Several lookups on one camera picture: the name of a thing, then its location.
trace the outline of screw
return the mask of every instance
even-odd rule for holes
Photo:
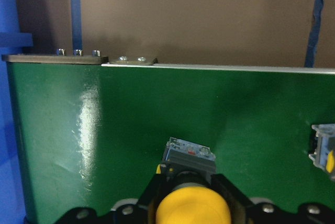
[[[128,61],[128,58],[123,55],[123,56],[119,57],[119,60],[120,61]]]
[[[65,55],[65,49],[57,49],[56,55]]]
[[[318,215],[320,213],[320,209],[315,205],[308,205],[307,211],[312,215]]]
[[[78,214],[76,215],[76,218],[78,220],[82,220],[82,219],[85,219],[87,216],[89,216],[89,214],[90,212],[85,208],[78,212]]]
[[[274,212],[274,207],[271,204],[264,204],[262,206],[262,210],[263,210],[263,212],[267,212],[267,213],[270,214],[270,213]]]
[[[83,50],[73,50],[73,55],[82,56],[83,55]]]
[[[140,58],[137,58],[137,60],[140,62],[146,62],[147,59],[145,57],[140,57]]]
[[[99,50],[93,50],[92,51],[92,56],[94,56],[94,57],[100,57],[100,51]]]
[[[133,212],[132,206],[127,206],[124,209],[122,209],[122,214],[123,215],[131,215]]]

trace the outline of yellow part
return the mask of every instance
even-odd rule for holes
[[[157,174],[161,174],[161,165],[159,164],[156,169]]]
[[[335,168],[335,157],[334,157],[334,151],[332,150],[329,154],[328,154],[328,161],[327,161],[327,165],[326,165],[326,170],[328,173],[331,173]]]
[[[209,188],[184,187],[167,195],[156,211],[156,224],[231,224],[226,201]]]

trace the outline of green surface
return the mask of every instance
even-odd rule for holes
[[[335,122],[335,75],[9,63],[28,219],[104,214],[139,197],[170,136],[211,147],[249,197],[335,209],[308,158],[311,124]]]

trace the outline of yellow cap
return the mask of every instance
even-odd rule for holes
[[[335,168],[335,157],[334,157],[334,151],[331,151],[328,154],[328,161],[326,165],[326,170],[328,173],[331,173]]]
[[[156,211],[156,224],[230,224],[226,201],[209,188],[184,187],[167,195]]]

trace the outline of bolt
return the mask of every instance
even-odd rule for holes
[[[85,219],[87,216],[89,216],[89,214],[90,212],[86,208],[84,208],[78,212],[78,214],[76,215],[76,218],[78,220],[82,220],[82,219]]]
[[[132,206],[127,206],[124,209],[122,209],[122,214],[123,215],[131,215],[133,212]]]
[[[274,212],[274,207],[273,207],[273,205],[271,205],[271,204],[264,204],[263,206],[262,206],[262,210],[263,210],[263,212],[267,212],[267,213],[272,213],[272,212]]]
[[[123,55],[123,56],[119,57],[119,60],[120,61],[128,61],[128,58]]]
[[[65,55],[65,49],[57,49],[56,55]]]
[[[100,57],[100,51],[99,50],[93,50],[92,51],[92,56],[94,56],[94,57]]]
[[[318,206],[315,205],[308,205],[307,211],[312,215],[318,215],[320,213],[320,208],[318,208]]]
[[[140,58],[137,58],[137,60],[140,62],[146,62],[147,59],[145,57],[140,57]]]
[[[82,56],[83,55],[83,50],[73,50],[73,55]]]

